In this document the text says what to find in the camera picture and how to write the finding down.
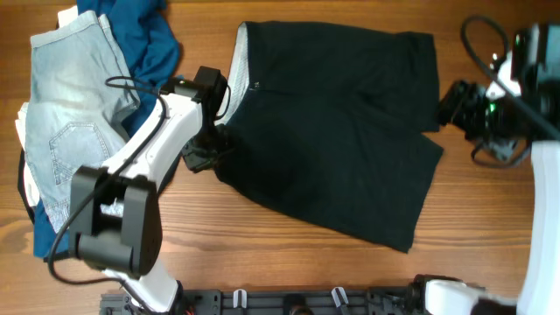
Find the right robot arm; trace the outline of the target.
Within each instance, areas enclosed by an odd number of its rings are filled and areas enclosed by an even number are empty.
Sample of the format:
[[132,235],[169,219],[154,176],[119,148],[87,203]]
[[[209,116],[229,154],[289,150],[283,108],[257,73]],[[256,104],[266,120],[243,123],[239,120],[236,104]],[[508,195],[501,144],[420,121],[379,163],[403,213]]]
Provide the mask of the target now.
[[[482,22],[502,39],[504,53],[486,64],[474,51],[467,28]],[[486,151],[495,168],[532,164],[535,208],[528,268],[520,296],[506,299],[444,276],[418,275],[400,303],[412,314],[557,314],[559,312],[559,26],[533,24],[508,39],[490,17],[474,15],[461,25],[466,52],[491,79],[488,88],[455,82],[440,102],[437,119],[453,124]]]

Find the black shorts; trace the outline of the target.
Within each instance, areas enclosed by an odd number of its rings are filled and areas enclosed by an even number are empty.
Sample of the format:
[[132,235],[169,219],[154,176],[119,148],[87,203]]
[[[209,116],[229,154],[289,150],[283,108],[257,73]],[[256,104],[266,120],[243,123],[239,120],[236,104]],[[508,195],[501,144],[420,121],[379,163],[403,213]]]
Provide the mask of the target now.
[[290,217],[407,252],[442,148],[429,33],[244,22],[217,178]]

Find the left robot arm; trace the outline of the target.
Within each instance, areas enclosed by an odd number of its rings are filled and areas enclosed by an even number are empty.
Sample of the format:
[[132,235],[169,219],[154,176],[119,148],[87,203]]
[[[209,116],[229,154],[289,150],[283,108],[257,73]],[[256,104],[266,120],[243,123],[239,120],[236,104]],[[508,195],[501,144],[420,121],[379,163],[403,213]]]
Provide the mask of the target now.
[[170,78],[129,142],[101,167],[82,166],[73,175],[69,255],[118,282],[132,314],[193,313],[181,283],[158,258],[158,196],[177,158],[197,173],[231,152],[231,136],[218,122],[228,109],[222,103],[228,91],[227,79],[211,67],[200,67],[193,80]]

